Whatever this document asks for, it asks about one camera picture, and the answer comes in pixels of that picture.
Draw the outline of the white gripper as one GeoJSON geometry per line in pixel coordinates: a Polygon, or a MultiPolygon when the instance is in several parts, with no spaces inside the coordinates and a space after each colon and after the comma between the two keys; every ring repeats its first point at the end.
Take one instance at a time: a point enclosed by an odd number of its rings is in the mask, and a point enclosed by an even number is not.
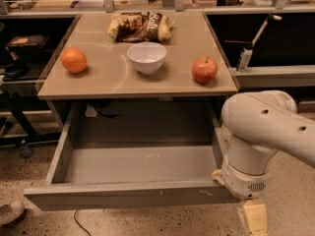
{"type": "Polygon", "coordinates": [[[262,197],[266,193],[270,174],[254,176],[242,173],[236,170],[225,156],[221,170],[215,170],[212,177],[221,185],[225,185],[234,197],[240,200],[254,199],[245,201],[242,206],[249,235],[268,236],[267,208],[261,199],[256,198],[262,197]]]}

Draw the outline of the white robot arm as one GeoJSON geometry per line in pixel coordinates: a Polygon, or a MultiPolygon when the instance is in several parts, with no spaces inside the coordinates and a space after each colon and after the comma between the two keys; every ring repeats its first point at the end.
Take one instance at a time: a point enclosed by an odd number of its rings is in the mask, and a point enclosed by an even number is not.
{"type": "Polygon", "coordinates": [[[230,141],[213,178],[241,200],[249,236],[268,236],[261,197],[271,159],[281,150],[314,167],[315,121],[299,115],[294,99],[281,90],[235,94],[224,103],[221,119],[230,141]]]}

